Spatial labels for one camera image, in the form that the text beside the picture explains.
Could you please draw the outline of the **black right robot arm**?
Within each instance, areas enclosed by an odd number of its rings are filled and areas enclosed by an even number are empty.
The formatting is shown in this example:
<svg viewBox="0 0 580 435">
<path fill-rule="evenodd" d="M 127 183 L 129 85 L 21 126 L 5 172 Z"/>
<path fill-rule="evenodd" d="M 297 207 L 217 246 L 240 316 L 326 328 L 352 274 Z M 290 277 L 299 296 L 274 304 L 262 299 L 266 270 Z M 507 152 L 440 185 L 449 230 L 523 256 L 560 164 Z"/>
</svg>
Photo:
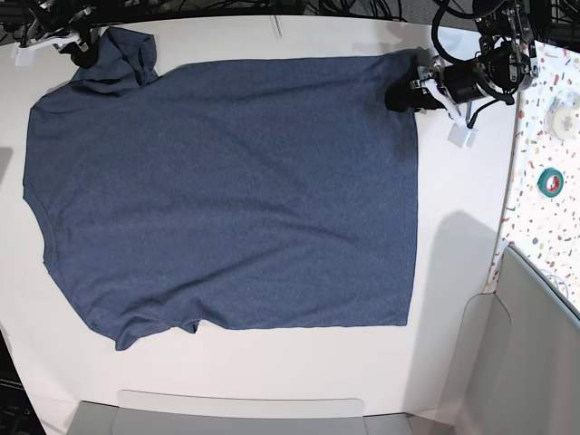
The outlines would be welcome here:
<svg viewBox="0 0 580 435">
<path fill-rule="evenodd" d="M 120 8 L 120 1 L 3 1 L 1 26 L 13 36 L 19 67 L 32 65 L 37 51 L 52 46 L 89 68 L 98 59 L 93 19 L 108 20 Z"/>
</svg>

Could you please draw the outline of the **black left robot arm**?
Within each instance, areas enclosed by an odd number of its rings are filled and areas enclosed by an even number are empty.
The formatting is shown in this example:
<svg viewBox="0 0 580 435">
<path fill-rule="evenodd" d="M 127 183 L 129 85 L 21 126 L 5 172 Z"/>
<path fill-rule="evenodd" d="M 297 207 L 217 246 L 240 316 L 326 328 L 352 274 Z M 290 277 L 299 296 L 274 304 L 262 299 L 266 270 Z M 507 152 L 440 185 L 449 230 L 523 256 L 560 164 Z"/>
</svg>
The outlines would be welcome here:
<svg viewBox="0 0 580 435">
<path fill-rule="evenodd" d="M 490 98 L 506 105 L 515 103 L 538 75 L 535 36 L 521 1 L 474 1 L 463 13 L 449 1 L 438 1 L 430 37 L 436 56 L 428 66 L 413 62 L 397 83 L 385 92 L 385 105 L 392 111 L 437 110 Z M 462 60 L 446 51 L 440 41 L 445 15 L 475 23 L 479 49 Z"/>
</svg>

